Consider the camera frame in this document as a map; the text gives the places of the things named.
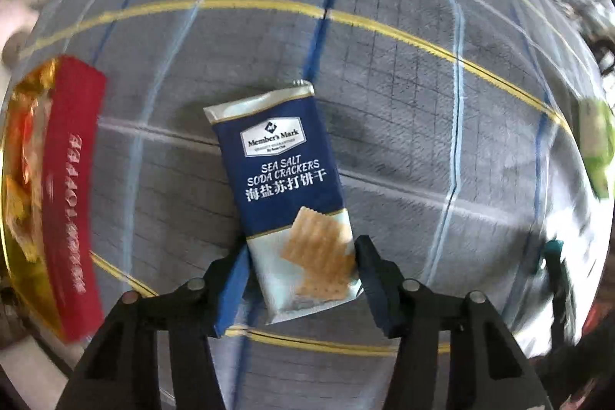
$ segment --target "logo badge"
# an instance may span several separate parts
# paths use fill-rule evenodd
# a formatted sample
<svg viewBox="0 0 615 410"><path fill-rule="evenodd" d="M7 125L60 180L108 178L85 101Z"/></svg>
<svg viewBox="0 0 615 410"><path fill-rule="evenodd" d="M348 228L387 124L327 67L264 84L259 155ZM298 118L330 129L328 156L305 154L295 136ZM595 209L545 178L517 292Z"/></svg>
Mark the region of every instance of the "logo badge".
<svg viewBox="0 0 615 410"><path fill-rule="evenodd" d="M276 117L241 132L245 156L279 155L305 143L299 117Z"/></svg>

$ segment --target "red and gold snack package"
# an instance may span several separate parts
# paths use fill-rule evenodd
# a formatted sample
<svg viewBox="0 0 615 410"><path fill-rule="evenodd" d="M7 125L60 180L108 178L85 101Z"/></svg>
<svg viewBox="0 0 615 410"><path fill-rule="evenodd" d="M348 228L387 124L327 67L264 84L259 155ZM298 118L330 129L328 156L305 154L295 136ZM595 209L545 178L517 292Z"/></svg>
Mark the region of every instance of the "red and gold snack package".
<svg viewBox="0 0 615 410"><path fill-rule="evenodd" d="M2 138L0 236L13 287L64 341L102 322L89 186L105 76L60 56L13 90Z"/></svg>

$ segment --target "red object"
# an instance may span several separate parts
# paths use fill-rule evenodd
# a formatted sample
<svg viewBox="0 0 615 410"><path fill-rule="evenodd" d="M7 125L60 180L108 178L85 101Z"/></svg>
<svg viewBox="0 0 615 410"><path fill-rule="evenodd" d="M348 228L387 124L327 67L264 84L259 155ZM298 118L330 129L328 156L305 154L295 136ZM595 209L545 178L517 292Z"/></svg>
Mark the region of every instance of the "red object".
<svg viewBox="0 0 615 410"><path fill-rule="evenodd" d="M90 172L105 76L78 59L60 58L45 135L42 223L45 261L65 340L103 320L90 256Z"/></svg>

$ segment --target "metal bolt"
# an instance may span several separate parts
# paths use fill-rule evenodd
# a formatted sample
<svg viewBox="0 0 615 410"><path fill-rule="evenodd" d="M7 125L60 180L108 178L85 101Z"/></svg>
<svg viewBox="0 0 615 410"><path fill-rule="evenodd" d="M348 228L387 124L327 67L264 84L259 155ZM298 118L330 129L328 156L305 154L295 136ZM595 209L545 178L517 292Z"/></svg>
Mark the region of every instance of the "metal bolt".
<svg viewBox="0 0 615 410"><path fill-rule="evenodd" d="M205 280L202 278L192 278L186 284L188 290L201 290L205 288Z"/></svg>
<svg viewBox="0 0 615 410"><path fill-rule="evenodd" d="M475 290L470 292L470 300L476 304L482 304L487 300L487 297L480 290Z"/></svg>
<svg viewBox="0 0 615 410"><path fill-rule="evenodd" d="M122 302L124 304L133 304L134 302L137 302L140 297L141 294L136 290L128 290L128 292L124 292L122 294Z"/></svg>
<svg viewBox="0 0 615 410"><path fill-rule="evenodd" d="M402 288L406 292L418 292L418 290L421 288L421 284L418 283L416 280L413 280L412 278L408 278L408 280L404 280L404 282L402 283Z"/></svg>

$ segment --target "cracker package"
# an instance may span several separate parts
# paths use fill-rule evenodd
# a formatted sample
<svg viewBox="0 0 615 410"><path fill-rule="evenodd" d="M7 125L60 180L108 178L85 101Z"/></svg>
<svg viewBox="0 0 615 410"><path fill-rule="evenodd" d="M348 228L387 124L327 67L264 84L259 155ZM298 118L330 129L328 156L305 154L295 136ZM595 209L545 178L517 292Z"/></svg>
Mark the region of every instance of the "cracker package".
<svg viewBox="0 0 615 410"><path fill-rule="evenodd" d="M60 56L13 89L2 138L0 235L13 288L63 340L102 310L90 257L91 156L105 76Z"/></svg>
<svg viewBox="0 0 615 410"><path fill-rule="evenodd" d="M312 84L205 109L272 323L356 298L348 211Z"/></svg>

